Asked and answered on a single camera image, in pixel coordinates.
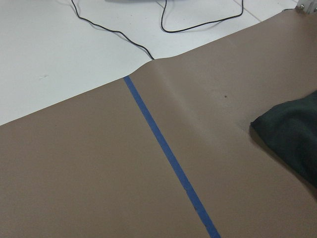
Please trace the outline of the black graphic t-shirt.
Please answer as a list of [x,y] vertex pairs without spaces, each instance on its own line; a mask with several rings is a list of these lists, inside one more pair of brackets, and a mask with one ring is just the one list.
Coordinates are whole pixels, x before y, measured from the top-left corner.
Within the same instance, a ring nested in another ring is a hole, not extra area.
[[272,107],[251,122],[261,140],[288,166],[317,186],[317,93]]

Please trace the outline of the aluminium frame post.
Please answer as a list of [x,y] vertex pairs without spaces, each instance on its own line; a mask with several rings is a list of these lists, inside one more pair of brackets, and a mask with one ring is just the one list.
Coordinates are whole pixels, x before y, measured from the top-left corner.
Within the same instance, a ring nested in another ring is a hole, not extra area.
[[317,12],[317,0],[298,0],[296,9],[307,14]]

